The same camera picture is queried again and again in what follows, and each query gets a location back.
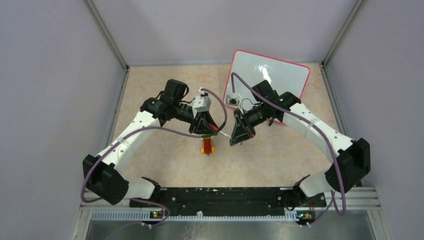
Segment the red and white marker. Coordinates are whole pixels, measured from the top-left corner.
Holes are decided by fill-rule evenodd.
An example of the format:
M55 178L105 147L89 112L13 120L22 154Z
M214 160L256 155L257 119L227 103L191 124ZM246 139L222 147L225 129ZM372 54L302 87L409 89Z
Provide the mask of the red and white marker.
M215 126L215 125L213 125L213 124L210 124L210 127L216 132L219 128L217 127L217 126ZM219 134L221 134L221 135L223 135L223 136L225 136L225 137L227 137L227 138L229 138L229 139L231 139L231 136L229 135L229 134L227 134L227 133L225 133L224 131L219 131Z

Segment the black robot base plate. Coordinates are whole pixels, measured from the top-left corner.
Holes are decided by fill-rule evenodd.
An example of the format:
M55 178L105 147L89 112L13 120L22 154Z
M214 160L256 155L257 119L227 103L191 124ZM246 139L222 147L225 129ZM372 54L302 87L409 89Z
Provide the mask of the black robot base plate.
M166 206L172 217L283 216L289 210L326 207L323 193L302 197L291 187L168 187L156 190L150 202Z

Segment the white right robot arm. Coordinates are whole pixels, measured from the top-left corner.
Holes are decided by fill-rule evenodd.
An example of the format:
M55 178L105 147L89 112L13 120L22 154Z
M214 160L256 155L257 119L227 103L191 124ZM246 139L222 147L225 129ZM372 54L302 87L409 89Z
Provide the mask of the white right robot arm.
M241 107L234 110L230 145L254 138L256 126L275 119L302 133L327 157L331 166L296 182L289 198L291 205L307 206L320 193L338 192L341 196L339 214L344 214L346 193L371 170L370 144L363 138L354 140L338 132L314 115L297 96L288 91L278 94L266 80L250 91L257 104L247 111Z

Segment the pink framed whiteboard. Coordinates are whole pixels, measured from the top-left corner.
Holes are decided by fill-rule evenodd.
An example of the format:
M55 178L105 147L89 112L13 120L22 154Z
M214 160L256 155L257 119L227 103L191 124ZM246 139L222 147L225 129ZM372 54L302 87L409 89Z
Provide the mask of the pink framed whiteboard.
M278 95L290 92L299 99L302 97L311 70L308 66L288 60L278 59L247 50L238 49L234 52L230 73L237 73L250 87L267 80ZM225 87L223 102L228 109L228 127L235 126L234 110L238 105L231 104L230 99L237 94L236 99L242 101L245 111L250 110L259 101L251 91L236 77L231 81L229 76Z

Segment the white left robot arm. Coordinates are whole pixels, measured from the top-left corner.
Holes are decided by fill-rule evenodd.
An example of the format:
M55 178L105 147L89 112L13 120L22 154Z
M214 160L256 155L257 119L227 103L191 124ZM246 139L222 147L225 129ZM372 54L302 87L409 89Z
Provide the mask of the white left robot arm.
M157 182L146 177L126 180L122 176L136 151L155 131L203 139L216 136L226 125L218 126L210 114L210 97L222 103L214 92L202 87L199 94L187 102L184 97L189 91L186 83L169 79L164 90L144 101L134 119L115 140L96 155L89 154L84 158L82 202L90 203L85 198L86 190L111 205L125 198L139 198L149 207L160 202Z

